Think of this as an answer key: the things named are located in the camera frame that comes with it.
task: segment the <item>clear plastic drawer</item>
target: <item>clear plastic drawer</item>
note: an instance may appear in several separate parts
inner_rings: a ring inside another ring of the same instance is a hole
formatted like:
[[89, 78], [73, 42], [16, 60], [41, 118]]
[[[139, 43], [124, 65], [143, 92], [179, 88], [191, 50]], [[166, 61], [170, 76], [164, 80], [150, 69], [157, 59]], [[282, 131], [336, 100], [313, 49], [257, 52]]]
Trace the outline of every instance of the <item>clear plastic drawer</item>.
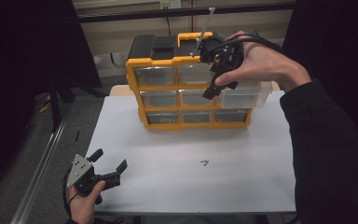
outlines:
[[211, 105], [213, 101], [202, 97], [205, 90], [180, 90], [181, 105]]
[[179, 113], [177, 111], [153, 111], [146, 112], [150, 124], [177, 123]]
[[219, 95], [217, 103], [222, 108], [261, 107], [272, 91], [271, 82], [259, 82], [254, 86], [239, 86], [236, 90], [225, 88]]
[[177, 66], [181, 84], [207, 84], [213, 78], [211, 66], [207, 63], [190, 63]]
[[212, 110], [184, 110], [182, 111], [183, 123], [208, 123], [211, 122]]
[[246, 120], [248, 109], [218, 109], [214, 111], [215, 122], [241, 122]]
[[141, 91], [144, 106], [176, 106], [176, 91]]
[[139, 86], [165, 86], [175, 83], [173, 67], [144, 67], [134, 69]]

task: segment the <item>black sleeve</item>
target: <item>black sleeve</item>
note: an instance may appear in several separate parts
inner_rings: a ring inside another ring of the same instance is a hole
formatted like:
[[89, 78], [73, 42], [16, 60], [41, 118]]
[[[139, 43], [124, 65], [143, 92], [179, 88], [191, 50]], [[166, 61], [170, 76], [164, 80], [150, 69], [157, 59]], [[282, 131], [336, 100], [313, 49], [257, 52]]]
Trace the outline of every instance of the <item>black sleeve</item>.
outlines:
[[301, 223], [358, 223], [358, 129], [318, 83], [287, 92]]
[[73, 221], [71, 218], [69, 218], [65, 224], [78, 224], [77, 222]]

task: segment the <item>white paper sheet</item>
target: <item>white paper sheet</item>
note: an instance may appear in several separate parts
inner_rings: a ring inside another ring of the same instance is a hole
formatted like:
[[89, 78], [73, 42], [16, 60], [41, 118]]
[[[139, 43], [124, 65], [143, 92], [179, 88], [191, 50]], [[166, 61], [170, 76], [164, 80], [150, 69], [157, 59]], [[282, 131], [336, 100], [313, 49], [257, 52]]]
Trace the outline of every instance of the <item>white paper sheet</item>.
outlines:
[[127, 159], [96, 211], [132, 214], [295, 212], [289, 126], [274, 91], [248, 128], [148, 131], [133, 96], [107, 97], [88, 156], [99, 175]]

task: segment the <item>wall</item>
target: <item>wall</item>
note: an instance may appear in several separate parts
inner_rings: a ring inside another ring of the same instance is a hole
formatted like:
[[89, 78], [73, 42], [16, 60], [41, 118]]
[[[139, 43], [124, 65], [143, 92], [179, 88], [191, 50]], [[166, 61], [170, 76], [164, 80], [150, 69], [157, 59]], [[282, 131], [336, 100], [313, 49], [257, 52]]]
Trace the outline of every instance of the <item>wall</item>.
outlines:
[[[92, 0], [73, 0], [74, 4], [92, 3]], [[130, 11], [145, 11], [159, 9], [159, 2], [151, 3], [144, 0], [143, 4], [126, 6], [96, 7], [77, 9], [77, 15], [99, 13], [122, 13]], [[246, 4], [262, 4], [274, 2], [288, 2], [287, 0], [183, 0], [182, 7], [219, 7]], [[232, 13], [213, 15], [209, 30], [220, 35], [232, 34], [239, 30], [257, 30], [262, 36], [269, 39], [282, 39], [285, 37], [292, 10]], [[175, 17], [169, 18], [172, 34], [200, 32], [207, 20], [207, 16]], [[168, 35], [168, 24], [165, 18], [144, 19], [136, 21], [107, 21], [82, 24], [83, 31], [93, 55], [110, 52], [128, 52], [132, 40], [137, 35]]]

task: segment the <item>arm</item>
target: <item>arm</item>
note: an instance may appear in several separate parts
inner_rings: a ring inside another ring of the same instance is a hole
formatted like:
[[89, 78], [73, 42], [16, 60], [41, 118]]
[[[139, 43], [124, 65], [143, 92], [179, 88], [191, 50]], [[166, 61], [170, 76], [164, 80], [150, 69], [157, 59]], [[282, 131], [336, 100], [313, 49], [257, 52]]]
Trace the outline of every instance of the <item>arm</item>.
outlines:
[[286, 94], [296, 175], [296, 209], [308, 223], [358, 223], [358, 130], [306, 69], [273, 49], [243, 43], [240, 68], [216, 85], [234, 80], [276, 81]]

